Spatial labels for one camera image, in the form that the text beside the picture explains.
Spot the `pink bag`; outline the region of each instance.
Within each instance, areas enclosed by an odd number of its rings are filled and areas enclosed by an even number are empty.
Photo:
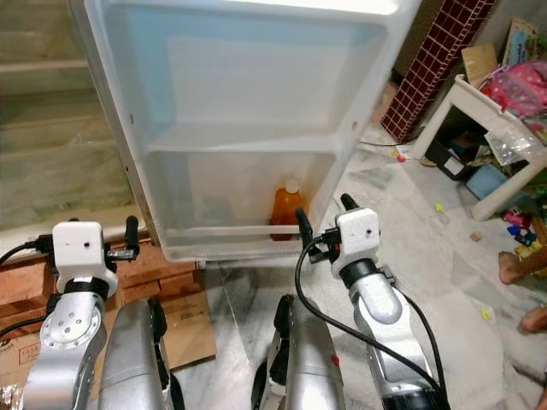
[[[529,61],[497,70],[482,93],[517,116],[535,115],[547,108],[547,62]]]

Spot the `red brick wall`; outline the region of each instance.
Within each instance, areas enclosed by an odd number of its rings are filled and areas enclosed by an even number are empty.
[[[497,0],[444,0],[409,72],[382,117],[398,142],[409,140],[450,70]]]

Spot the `white plastic stool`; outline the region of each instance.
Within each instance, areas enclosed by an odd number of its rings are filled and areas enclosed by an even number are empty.
[[[547,166],[547,148],[519,119],[507,111],[503,112],[499,105],[466,82],[463,75],[458,75],[452,88],[416,140],[409,153],[410,157],[421,159],[426,154],[453,106],[486,130],[492,131],[508,146],[525,144],[527,147],[519,150],[519,154],[528,161],[528,165],[471,208],[471,214],[476,220],[487,220]]]

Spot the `orange juice bottle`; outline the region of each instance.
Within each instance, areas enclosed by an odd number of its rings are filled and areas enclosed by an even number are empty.
[[[285,188],[275,192],[271,225],[298,225],[295,214],[297,208],[304,208],[304,200],[300,195],[300,184],[296,179],[289,179]],[[274,241],[290,241],[291,233],[273,233]]]

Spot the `white tile floor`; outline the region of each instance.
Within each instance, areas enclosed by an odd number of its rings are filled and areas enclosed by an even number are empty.
[[[392,144],[377,126],[369,127],[363,140]],[[522,336],[517,325],[528,308],[547,301],[547,284],[531,281],[533,288],[543,290],[501,284],[497,253],[517,246],[505,231],[507,224],[471,219],[469,209],[477,200],[465,186],[418,161],[399,163],[391,151],[360,145],[337,196],[348,192],[378,212],[380,261],[391,268],[398,286],[421,305],[432,325],[452,408],[533,408],[541,388],[531,379],[543,377],[547,336]],[[437,202],[444,205],[442,214],[434,210]],[[338,212],[333,200],[324,227],[332,225]],[[478,243],[469,238],[474,231],[484,235]],[[219,352],[213,361],[177,372],[188,408],[250,407],[252,377],[273,335],[275,308],[282,295],[294,292],[295,261],[287,256],[223,264],[206,275]],[[346,290],[332,278],[327,264],[303,272],[303,286],[323,311],[352,323]],[[481,309],[491,319],[484,319]],[[416,318],[413,329],[432,360]],[[336,330],[332,336],[341,359],[347,408],[381,409],[362,345]]]

